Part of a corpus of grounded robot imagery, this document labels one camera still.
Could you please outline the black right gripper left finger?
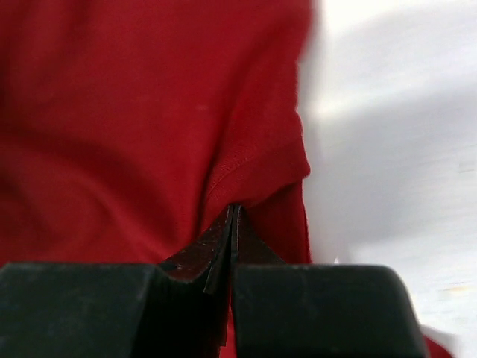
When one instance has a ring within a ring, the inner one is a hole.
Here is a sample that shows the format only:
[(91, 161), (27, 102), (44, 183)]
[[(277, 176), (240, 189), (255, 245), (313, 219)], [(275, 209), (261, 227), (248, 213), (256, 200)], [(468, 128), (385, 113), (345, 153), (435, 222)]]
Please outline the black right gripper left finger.
[(227, 208), (158, 264), (8, 263), (3, 357), (217, 357), (226, 342)]

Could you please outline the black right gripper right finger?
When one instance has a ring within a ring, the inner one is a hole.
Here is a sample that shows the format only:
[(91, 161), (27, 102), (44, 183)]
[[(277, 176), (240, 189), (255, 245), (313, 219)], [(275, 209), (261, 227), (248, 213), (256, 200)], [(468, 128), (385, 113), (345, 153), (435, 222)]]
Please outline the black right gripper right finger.
[(232, 307), (239, 357), (427, 357), (407, 289), (386, 266), (292, 265), (234, 207)]

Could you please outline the dark red t shirt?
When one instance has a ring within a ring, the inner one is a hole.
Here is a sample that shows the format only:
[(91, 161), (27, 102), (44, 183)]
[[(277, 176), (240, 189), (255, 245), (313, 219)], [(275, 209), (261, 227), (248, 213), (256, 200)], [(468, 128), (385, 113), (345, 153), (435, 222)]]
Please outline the dark red t shirt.
[(311, 1), (3, 1), (1, 262), (158, 263), (229, 204), (311, 260)]

